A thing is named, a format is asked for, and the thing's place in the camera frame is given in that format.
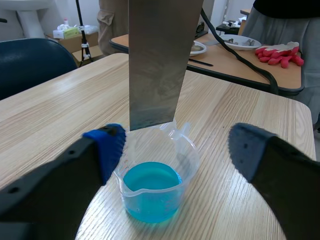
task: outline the khaki pants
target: khaki pants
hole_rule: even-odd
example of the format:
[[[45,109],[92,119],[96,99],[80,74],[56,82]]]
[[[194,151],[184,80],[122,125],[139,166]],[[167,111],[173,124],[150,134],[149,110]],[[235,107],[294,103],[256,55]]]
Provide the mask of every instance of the khaki pants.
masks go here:
[[[119,51],[109,43],[113,38],[126,35],[128,28],[128,0],[99,0],[99,47],[108,56]]]

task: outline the blue gripper pad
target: blue gripper pad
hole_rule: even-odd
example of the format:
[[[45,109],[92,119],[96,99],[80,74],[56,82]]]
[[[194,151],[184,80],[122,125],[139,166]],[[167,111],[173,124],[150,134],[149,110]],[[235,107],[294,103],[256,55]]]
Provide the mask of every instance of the blue gripper pad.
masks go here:
[[[102,129],[85,132],[85,138],[93,139],[98,148],[102,185],[106,185],[117,167],[126,142],[126,131],[120,124],[107,124]]]

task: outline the white wall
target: white wall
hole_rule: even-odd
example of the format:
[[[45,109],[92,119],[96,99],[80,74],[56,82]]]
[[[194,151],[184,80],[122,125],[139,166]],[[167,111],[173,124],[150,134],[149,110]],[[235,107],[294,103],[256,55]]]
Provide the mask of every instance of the white wall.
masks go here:
[[[0,18],[7,19],[7,23],[0,22],[0,42],[24,37],[16,11],[0,9]]]
[[[230,0],[229,6],[226,12],[226,20],[239,20],[245,15],[240,13],[241,9],[251,9],[255,0]]]
[[[45,34],[52,33],[67,18],[70,26],[79,25],[76,0],[54,0],[48,9],[38,11],[39,20]],[[98,0],[79,0],[84,25],[98,26]]]
[[[52,0],[50,8],[38,10],[38,17],[45,34],[50,34],[67,18],[70,26],[79,25],[76,0]],[[79,0],[82,20],[85,25],[98,26],[98,0]],[[24,38],[23,30],[15,11],[0,9],[0,18],[8,23],[0,22],[0,41]]]
[[[216,28],[222,23],[227,0],[214,0],[210,22]]]
[[[255,0],[229,0],[229,5],[226,11],[225,20],[239,20],[245,15],[240,13],[241,9],[251,9]],[[224,17],[225,7],[227,0],[215,0],[213,5],[213,11],[211,16],[211,23],[213,26],[219,26]]]

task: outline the floor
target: floor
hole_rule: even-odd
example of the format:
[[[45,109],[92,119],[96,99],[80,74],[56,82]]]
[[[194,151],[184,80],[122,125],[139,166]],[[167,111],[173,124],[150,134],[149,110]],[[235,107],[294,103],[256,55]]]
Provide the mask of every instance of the floor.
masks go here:
[[[315,155],[317,162],[320,162],[320,133],[314,132]]]

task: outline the black shirt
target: black shirt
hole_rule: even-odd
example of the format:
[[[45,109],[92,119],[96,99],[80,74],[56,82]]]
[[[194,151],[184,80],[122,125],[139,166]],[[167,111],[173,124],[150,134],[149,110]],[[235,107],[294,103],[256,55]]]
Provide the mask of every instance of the black shirt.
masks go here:
[[[261,14],[276,19],[320,17],[320,0],[255,0],[253,7]]]

